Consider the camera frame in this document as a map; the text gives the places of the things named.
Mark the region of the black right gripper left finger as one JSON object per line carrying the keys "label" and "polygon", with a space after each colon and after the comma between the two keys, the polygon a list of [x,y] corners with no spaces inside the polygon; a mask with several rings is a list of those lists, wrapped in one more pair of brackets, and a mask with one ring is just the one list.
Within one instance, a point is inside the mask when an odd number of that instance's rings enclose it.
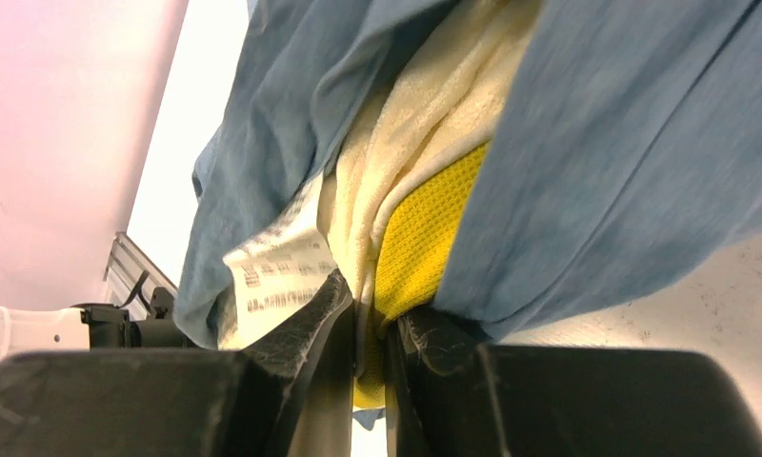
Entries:
{"label": "black right gripper left finger", "polygon": [[239,351],[14,355],[0,363],[0,456],[347,456],[352,355],[339,272]]}

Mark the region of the yellow white pillow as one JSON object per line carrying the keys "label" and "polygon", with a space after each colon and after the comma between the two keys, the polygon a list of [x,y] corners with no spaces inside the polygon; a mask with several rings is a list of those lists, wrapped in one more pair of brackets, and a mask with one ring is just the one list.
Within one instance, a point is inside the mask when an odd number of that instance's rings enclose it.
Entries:
{"label": "yellow white pillow", "polygon": [[361,109],[336,167],[224,257],[233,290],[217,346],[241,349],[289,319],[339,270],[356,304],[353,401],[385,404],[381,340],[436,293],[536,1],[463,1],[397,80]]}

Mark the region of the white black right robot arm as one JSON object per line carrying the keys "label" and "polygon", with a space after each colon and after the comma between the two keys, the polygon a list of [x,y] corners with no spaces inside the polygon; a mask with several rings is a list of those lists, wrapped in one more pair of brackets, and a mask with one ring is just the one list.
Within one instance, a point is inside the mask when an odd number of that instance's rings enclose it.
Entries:
{"label": "white black right robot arm", "polygon": [[[0,308],[0,456],[347,456],[353,306],[344,280],[235,352],[193,348],[170,293]],[[382,346],[390,456],[762,456],[734,382],[681,351],[480,344],[417,308]]]}

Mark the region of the blue pillowcase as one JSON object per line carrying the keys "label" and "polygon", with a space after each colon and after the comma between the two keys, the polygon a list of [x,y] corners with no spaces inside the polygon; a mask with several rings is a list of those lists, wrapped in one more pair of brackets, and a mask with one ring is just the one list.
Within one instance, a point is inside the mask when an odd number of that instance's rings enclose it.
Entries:
{"label": "blue pillowcase", "polygon": [[[451,1],[259,1],[173,314],[215,345],[226,252],[324,166]],[[762,1],[549,1],[434,306],[494,338],[665,288],[762,231]]]}

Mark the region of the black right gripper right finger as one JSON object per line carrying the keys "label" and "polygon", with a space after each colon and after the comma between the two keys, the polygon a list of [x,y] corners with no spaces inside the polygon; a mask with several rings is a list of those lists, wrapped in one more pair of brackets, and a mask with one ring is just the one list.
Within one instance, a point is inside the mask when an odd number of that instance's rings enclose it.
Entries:
{"label": "black right gripper right finger", "polygon": [[392,456],[762,456],[762,431],[709,357],[480,343],[418,307],[388,329]]}

